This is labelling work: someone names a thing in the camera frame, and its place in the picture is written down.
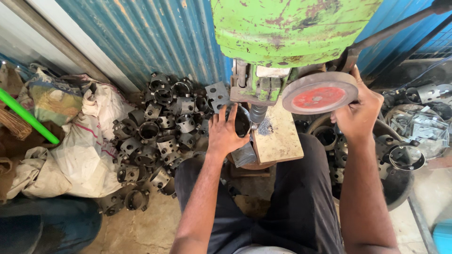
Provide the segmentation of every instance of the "drilling machine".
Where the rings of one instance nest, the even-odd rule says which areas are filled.
[[[230,100],[251,104],[252,129],[281,96],[296,114],[319,114],[358,96],[348,74],[364,48],[433,14],[452,10],[452,1],[432,5],[353,43],[382,0],[211,1],[215,36],[233,58]]]

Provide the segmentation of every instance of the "green pole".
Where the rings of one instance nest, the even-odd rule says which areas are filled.
[[[36,118],[30,114],[26,109],[24,109],[9,93],[0,88],[0,100],[2,100],[6,105],[8,105],[14,112],[16,112],[20,117],[27,121],[33,128],[35,128],[39,133],[41,133],[47,140],[52,144],[58,144],[60,140],[55,137],[49,130],[47,130]]]

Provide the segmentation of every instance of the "blue plastic container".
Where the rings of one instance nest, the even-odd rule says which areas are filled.
[[[15,198],[0,206],[0,253],[77,253],[102,223],[89,198]]]
[[[433,241],[439,254],[452,254],[452,219],[436,225],[433,231]]]

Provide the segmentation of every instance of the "green machine housing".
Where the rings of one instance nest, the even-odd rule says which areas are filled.
[[[274,105],[300,67],[353,44],[382,0],[212,0],[215,36],[234,59],[231,100]]]

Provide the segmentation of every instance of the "concrete floor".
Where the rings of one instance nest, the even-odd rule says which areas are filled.
[[[271,177],[233,179],[229,183],[243,195],[235,197],[245,214],[261,217],[269,206],[275,168]],[[446,218],[452,218],[452,169],[416,172],[414,191],[431,230]],[[165,254],[169,253],[181,217],[177,199],[157,193],[151,187],[149,208],[145,211],[122,209],[111,217],[103,217],[102,227],[94,242],[81,254]],[[408,201],[390,212],[402,254],[426,254]]]

